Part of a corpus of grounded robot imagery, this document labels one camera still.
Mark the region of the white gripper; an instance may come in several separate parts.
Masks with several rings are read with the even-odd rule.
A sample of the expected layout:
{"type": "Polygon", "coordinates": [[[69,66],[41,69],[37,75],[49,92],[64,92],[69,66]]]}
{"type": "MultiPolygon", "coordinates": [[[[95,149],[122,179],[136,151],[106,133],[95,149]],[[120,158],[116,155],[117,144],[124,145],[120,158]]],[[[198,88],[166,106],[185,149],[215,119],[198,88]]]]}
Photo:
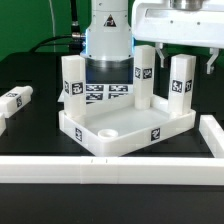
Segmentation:
{"type": "Polygon", "coordinates": [[[202,0],[202,7],[195,11],[174,9],[170,0],[135,0],[132,34],[136,40],[156,42],[162,68],[168,63],[163,43],[208,47],[206,73],[212,74],[224,49],[224,0],[202,0]]]}

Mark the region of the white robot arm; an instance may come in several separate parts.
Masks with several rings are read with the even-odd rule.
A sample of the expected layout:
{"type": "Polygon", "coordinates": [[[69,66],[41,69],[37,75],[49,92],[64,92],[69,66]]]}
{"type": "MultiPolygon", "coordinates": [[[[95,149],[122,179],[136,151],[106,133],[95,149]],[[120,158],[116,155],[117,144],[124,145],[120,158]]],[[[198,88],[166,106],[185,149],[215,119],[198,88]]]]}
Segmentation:
{"type": "Polygon", "coordinates": [[[134,42],[151,42],[166,63],[166,44],[210,50],[206,72],[224,49],[224,0],[91,0],[91,23],[81,53],[97,67],[113,67],[133,58],[134,42]]]}

